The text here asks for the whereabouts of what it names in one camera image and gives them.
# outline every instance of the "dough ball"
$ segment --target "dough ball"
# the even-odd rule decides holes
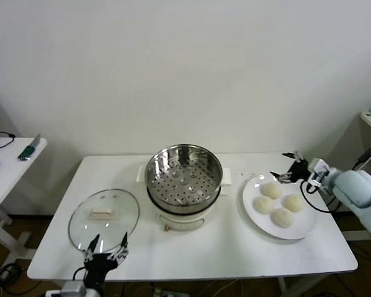
[[[290,210],[281,207],[272,214],[272,220],[283,228],[289,228],[294,223],[294,215]]]
[[[258,212],[265,215],[268,215],[275,210],[272,199],[267,196],[260,196],[254,199],[253,206]]]
[[[261,188],[261,192],[263,195],[268,196],[272,199],[277,199],[282,196],[282,191],[276,182],[271,182],[268,184],[263,184]]]
[[[305,202],[298,194],[288,195],[284,199],[283,205],[292,212],[300,212],[305,208]]]

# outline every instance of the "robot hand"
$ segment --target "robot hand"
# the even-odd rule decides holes
[[[116,269],[128,255],[128,241],[127,234],[125,233],[121,245],[119,248],[114,250],[114,252],[108,254],[94,254],[96,244],[99,240],[99,235],[95,237],[94,240],[88,246],[84,254],[84,267],[87,271],[85,276],[84,284],[86,289],[94,289],[101,296],[103,295],[104,280],[107,273],[110,270]]]
[[[313,159],[309,164],[298,153],[284,155],[296,160],[287,173],[272,173],[280,183],[295,183],[301,179],[302,183],[308,184],[309,194],[313,194],[319,187],[334,194],[359,217],[361,223],[371,233],[371,175],[363,170],[342,172],[330,168],[321,159]]]
[[[94,254],[100,235],[97,235],[83,251],[86,275],[82,281],[65,282],[61,290],[47,291],[45,297],[101,297],[104,291],[104,280],[110,270],[116,269],[128,255],[128,233],[125,233],[120,246],[112,253]]]

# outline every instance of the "black cable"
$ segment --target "black cable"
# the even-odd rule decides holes
[[[334,196],[334,197],[332,198],[332,200],[330,200],[329,203],[327,203],[327,207],[329,207],[329,206],[331,205],[331,203],[334,202],[335,199],[336,199],[336,197]]]
[[[121,297],[125,297],[125,287],[126,287],[126,283],[122,286]]]
[[[357,297],[357,295],[353,293],[351,289],[349,289],[349,287],[344,283],[344,281],[339,277],[338,274],[334,274],[334,276],[337,279],[337,281],[339,281],[340,284],[346,289],[346,291],[348,291],[348,293],[352,295],[352,297]]]
[[[357,166],[359,166],[361,164],[361,162],[360,161],[357,161],[354,165],[353,165],[353,167],[352,167],[352,170],[354,170]]]
[[[13,266],[15,264],[8,264],[6,266],[4,266],[1,270],[0,270],[0,274],[2,274],[4,271],[6,271],[10,266]],[[17,278],[19,278],[20,276],[20,273],[22,273],[21,270],[19,270],[20,272],[17,274]],[[10,294],[12,296],[21,296],[21,295],[24,295],[24,294],[27,294],[31,291],[33,291],[35,288],[37,288],[39,285],[41,284],[41,281],[38,282],[35,286],[33,286],[32,288],[28,289],[27,291],[24,291],[24,292],[21,292],[21,293],[14,293],[14,292],[11,292],[11,291],[8,291],[6,288],[5,288],[5,283],[0,283],[0,288],[2,288],[2,290],[4,292],[6,292],[7,294]]]
[[[360,251],[362,251],[364,253],[364,255],[361,255],[361,254],[358,254],[358,253],[355,253],[355,255],[357,254],[357,255],[361,256],[362,258],[371,262],[371,255],[364,248],[357,245],[356,243],[351,243],[351,242],[348,242],[348,245],[354,246],[355,248],[358,248]]]
[[[14,292],[8,291],[7,289],[3,288],[2,286],[1,286],[1,288],[3,289],[4,292],[6,292],[7,294],[10,294],[10,295],[12,295],[12,296],[22,296],[22,295],[24,295],[24,294],[27,294],[27,293],[33,291],[33,290],[34,290],[35,288],[37,288],[41,283],[42,283],[42,281],[39,281],[35,286],[33,286],[33,287],[31,287],[29,290],[24,291],[24,292],[21,292],[21,293],[14,293]]]
[[[79,271],[83,270],[83,269],[85,269],[85,266],[78,268],[78,269],[73,273],[73,280],[75,280],[75,277],[76,277],[77,273],[78,273]]]
[[[305,194],[304,194],[304,190],[302,189],[302,186],[306,183],[307,181],[303,181],[301,183],[301,185],[299,186],[300,190],[301,190],[301,194],[302,196],[304,196],[304,199],[305,201],[315,210],[317,210],[318,212],[323,212],[323,213],[334,213],[336,212],[342,205],[341,202],[338,202],[338,205],[335,207],[334,210],[322,210],[322,209],[318,209],[316,206],[314,206],[312,203],[309,202],[309,200],[306,198]]]
[[[11,144],[14,142],[14,139],[15,139],[15,134],[11,134],[11,133],[8,133],[8,132],[5,132],[5,131],[1,131],[0,134],[7,134],[8,137],[12,138],[8,143],[0,146],[0,149],[2,149],[3,147],[6,147],[7,145]]]

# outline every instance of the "cable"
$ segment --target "cable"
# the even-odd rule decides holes
[[[304,190],[302,189],[302,186],[306,183],[307,181],[303,181],[301,183],[301,185],[299,186],[300,190],[301,190],[301,194],[302,196],[304,196],[304,199],[305,201],[315,210],[317,210],[318,212],[323,212],[323,213],[334,213],[336,212],[342,205],[342,202],[338,202],[338,205],[335,207],[334,210],[322,210],[322,209],[318,209],[316,206],[314,206],[312,203],[309,202],[309,200],[306,198],[305,194],[304,194]]]
[[[11,264],[5,265],[3,268],[0,269],[0,276],[5,271],[12,274],[12,276],[11,276],[9,282],[0,281],[0,288],[1,288],[2,291],[6,292],[7,294],[10,294],[12,296],[21,296],[21,295],[27,294],[27,293],[33,291],[35,288],[37,288],[41,284],[41,281],[40,281],[35,286],[31,287],[30,289],[28,289],[27,291],[24,291],[24,292],[20,292],[20,293],[11,292],[6,288],[6,286],[12,285],[14,282],[16,282],[19,279],[20,274],[22,273],[22,270],[15,263],[11,263]]]
[[[358,170],[363,169],[363,167],[364,167],[365,165],[367,165],[367,163],[368,163],[370,160],[371,160],[371,156],[367,159],[367,161],[365,161],[365,162],[364,162],[364,163],[359,167]]]
[[[334,197],[332,198],[332,200],[330,200],[329,203],[327,203],[327,207],[329,207],[329,206],[331,205],[331,203],[334,202],[335,199],[336,199],[336,197],[334,196]]]
[[[2,288],[0,287],[0,297],[2,297]]]
[[[14,292],[11,292],[11,291],[9,291],[9,290],[3,288],[3,287],[1,287],[1,288],[4,290],[4,292],[6,292],[7,294],[10,294],[10,295],[12,295],[12,296],[22,296],[22,295],[24,295],[24,294],[27,294],[27,293],[33,291],[33,290],[34,290],[35,288],[37,288],[40,284],[41,284],[41,281],[39,281],[35,286],[31,287],[29,290],[24,291],[24,292],[21,292],[21,293],[14,293]]]
[[[202,296],[202,293],[207,289],[209,288],[212,284],[214,284],[216,282],[216,280],[213,280],[211,283],[207,284],[205,288],[202,289],[202,291],[199,293],[198,297],[201,297]]]
[[[80,267],[80,268],[77,268],[77,270],[73,273],[73,280],[75,280],[75,276],[77,275],[77,273],[81,270],[85,269],[85,266],[83,267]]]
[[[233,280],[231,283],[225,285],[224,287],[222,287],[221,289],[219,289],[216,293],[214,293],[212,295],[212,297],[216,297],[218,295],[218,293],[220,293],[221,291],[223,291],[225,288],[231,286],[233,283],[236,283],[238,280]]]
[[[341,283],[341,285],[346,289],[346,291],[348,291],[348,293],[350,295],[352,295],[352,297],[357,297],[357,295],[355,293],[352,292],[351,289],[349,289],[349,287],[344,283],[344,281],[338,276],[338,274],[334,274],[335,278]]]
[[[357,244],[351,243],[351,242],[348,242],[348,245],[354,246],[355,248],[358,248],[360,251],[362,251],[364,253],[364,255],[362,255],[362,254],[354,252],[355,256],[357,255],[361,258],[366,259],[368,262],[371,262],[371,255],[365,249],[363,249],[361,246],[358,246]]]
[[[2,149],[3,147],[6,147],[7,145],[11,144],[14,142],[14,139],[15,139],[15,134],[11,134],[11,133],[8,133],[8,132],[5,132],[5,131],[1,131],[0,134],[7,134],[8,137],[12,138],[8,143],[0,146],[0,149]]]
[[[121,290],[121,297],[125,297],[125,290],[126,288],[128,287],[129,283],[125,283],[123,286],[122,286],[122,290]]]

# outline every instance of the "table leg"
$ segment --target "table leg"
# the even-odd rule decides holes
[[[10,234],[4,231],[0,227],[0,243],[8,248],[12,252],[16,252],[18,255],[26,255],[28,250],[21,244],[19,241],[17,241],[15,238],[13,238]]]
[[[4,221],[6,225],[12,224],[12,219],[8,216],[8,214],[0,207],[0,221]]]
[[[290,286],[286,291],[282,292],[280,297],[298,297],[322,281],[328,274],[311,275],[302,277],[298,282]]]

